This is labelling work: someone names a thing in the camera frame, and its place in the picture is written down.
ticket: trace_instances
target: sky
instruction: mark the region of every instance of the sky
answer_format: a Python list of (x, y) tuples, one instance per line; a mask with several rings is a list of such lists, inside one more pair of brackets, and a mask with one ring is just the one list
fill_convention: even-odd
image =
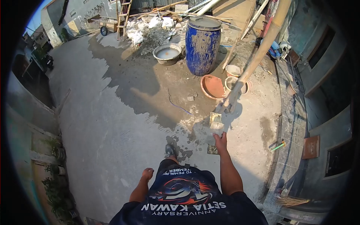
[[(31, 20), (29, 21), (27, 27), (35, 30), (36, 28), (38, 28), (41, 24), (41, 18), (40, 18), (40, 12), (42, 10), (42, 8), (44, 8), (47, 4), (49, 4), (49, 2), (51, 2), (52, 0), (44, 0), (41, 5), (39, 6), (39, 8), (35, 11), (34, 15), (32, 16)], [(25, 28), (27, 33), (29, 35), (32, 35), (32, 31), (29, 30), (28, 28)]]

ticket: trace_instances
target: bamboo ladder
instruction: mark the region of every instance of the bamboo ladder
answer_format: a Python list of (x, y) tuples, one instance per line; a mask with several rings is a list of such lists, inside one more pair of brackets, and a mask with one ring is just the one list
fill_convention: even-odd
[[(123, 34), (122, 34), (122, 41), (125, 40), (125, 35), (126, 35), (126, 25), (127, 25), (127, 21), (129, 20), (129, 13), (130, 13), (130, 8), (131, 8), (131, 3), (132, 3), (132, 0), (130, 0), (130, 2), (126, 3), (125, 2), (126, 0), (123, 0), (123, 3), (121, 3), (121, 9), (120, 9), (120, 13), (122, 13), (122, 10), (124, 8), (124, 5), (128, 5), (127, 7), (127, 13), (126, 14), (118, 14), (118, 26), (117, 26), (117, 40), (120, 40), (120, 28), (122, 28), (123, 30)], [(126, 16), (126, 19), (125, 19), (125, 22), (124, 22), (124, 25), (122, 26), (119, 26), (119, 23), (120, 23), (120, 18), (122, 16)]]

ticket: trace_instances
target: hand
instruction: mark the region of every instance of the hand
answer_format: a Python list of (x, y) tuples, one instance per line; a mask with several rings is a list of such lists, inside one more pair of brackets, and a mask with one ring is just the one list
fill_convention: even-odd
[(228, 140), (226, 139), (226, 132), (223, 131), (221, 137), (219, 137), (219, 135), (217, 135), (215, 133), (213, 133), (212, 135), (215, 138), (215, 146), (217, 148), (218, 153), (222, 154), (222, 153), (227, 152), (228, 150), (227, 150), (226, 145), (227, 145)]
[(145, 178), (147, 181), (149, 181), (153, 177), (154, 169), (152, 168), (146, 168), (143, 171), (142, 178)]

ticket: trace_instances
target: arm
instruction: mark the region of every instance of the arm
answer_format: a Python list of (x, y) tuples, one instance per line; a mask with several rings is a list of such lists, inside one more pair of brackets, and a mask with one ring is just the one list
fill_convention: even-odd
[(130, 195), (129, 202), (143, 202), (145, 196), (149, 192), (148, 182), (153, 177), (154, 170), (152, 168), (146, 168), (143, 171), (143, 175), (140, 178), (139, 184), (133, 190)]
[(231, 195), (234, 192), (243, 192), (243, 181), (235, 169), (226, 147), (226, 132), (223, 132), (221, 137), (217, 134), (213, 134), (213, 136), (217, 152), (220, 155), (220, 184), (222, 193)]

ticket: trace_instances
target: navy t-shirt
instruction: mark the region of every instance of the navy t-shirt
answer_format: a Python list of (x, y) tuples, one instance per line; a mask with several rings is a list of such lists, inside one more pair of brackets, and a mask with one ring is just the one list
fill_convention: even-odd
[(144, 202), (128, 202), (110, 221), (124, 224), (267, 225), (244, 192), (221, 194), (209, 171), (176, 165), (157, 175)]

